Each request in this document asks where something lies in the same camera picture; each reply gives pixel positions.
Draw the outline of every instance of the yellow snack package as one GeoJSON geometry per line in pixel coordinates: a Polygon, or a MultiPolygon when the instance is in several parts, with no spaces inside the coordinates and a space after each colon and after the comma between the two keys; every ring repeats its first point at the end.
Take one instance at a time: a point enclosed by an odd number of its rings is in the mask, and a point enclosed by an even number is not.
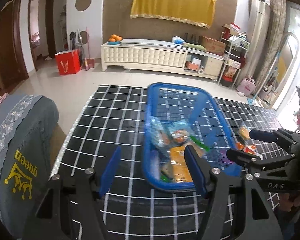
{"type": "Polygon", "coordinates": [[[192,182],[192,178],[185,161],[185,146],[170,149],[170,160],[173,167],[175,182],[192,182]]]}

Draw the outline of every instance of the orange box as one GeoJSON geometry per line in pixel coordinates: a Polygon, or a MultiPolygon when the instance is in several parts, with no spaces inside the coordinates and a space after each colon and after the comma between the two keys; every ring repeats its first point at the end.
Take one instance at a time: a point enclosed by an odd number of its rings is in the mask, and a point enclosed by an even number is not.
{"type": "Polygon", "coordinates": [[[226,44],[211,38],[203,37],[201,45],[207,49],[207,52],[222,56],[225,52],[226,44]]]}
{"type": "Polygon", "coordinates": [[[59,74],[76,74],[80,70],[79,50],[61,51],[56,54],[59,74]]]}
{"type": "Polygon", "coordinates": [[[191,63],[191,61],[186,61],[186,68],[187,69],[192,69],[192,70],[198,71],[199,67],[200,66],[198,64],[191,63]]]}

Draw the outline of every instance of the brown circle on wall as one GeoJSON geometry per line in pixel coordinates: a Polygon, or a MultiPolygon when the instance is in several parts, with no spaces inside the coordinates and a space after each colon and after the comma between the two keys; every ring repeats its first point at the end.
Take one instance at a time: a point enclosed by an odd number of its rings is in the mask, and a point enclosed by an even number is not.
{"type": "Polygon", "coordinates": [[[77,11],[82,12],[88,9],[91,4],[91,0],[76,0],[75,1],[75,8],[77,11]]]}
{"type": "Polygon", "coordinates": [[[87,44],[88,43],[88,34],[86,31],[80,32],[80,35],[82,37],[82,44],[87,44]]]}

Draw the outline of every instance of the curtain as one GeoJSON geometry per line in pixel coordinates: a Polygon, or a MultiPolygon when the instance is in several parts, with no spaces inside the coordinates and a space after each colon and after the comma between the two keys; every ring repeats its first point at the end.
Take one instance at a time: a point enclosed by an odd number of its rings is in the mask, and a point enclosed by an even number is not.
{"type": "Polygon", "coordinates": [[[277,53],[282,35],[284,32],[284,25],[286,22],[286,0],[270,0],[272,25],[269,39],[269,49],[266,54],[265,62],[261,68],[260,74],[256,80],[255,92],[262,86],[264,79],[266,78],[268,71],[271,67],[271,63],[274,60],[275,54],[277,53]]]}
{"type": "Polygon", "coordinates": [[[216,0],[133,0],[130,18],[145,17],[210,28],[216,0]]]}

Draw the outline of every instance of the green towel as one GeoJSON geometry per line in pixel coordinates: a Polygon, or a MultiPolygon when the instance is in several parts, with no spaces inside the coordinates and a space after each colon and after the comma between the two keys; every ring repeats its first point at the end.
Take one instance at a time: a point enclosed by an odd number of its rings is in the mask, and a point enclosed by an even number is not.
{"type": "Polygon", "coordinates": [[[204,52],[207,52],[207,49],[204,46],[202,46],[202,45],[195,45],[195,44],[184,42],[183,46],[191,48],[191,49],[198,49],[198,50],[202,50],[204,52]]]}

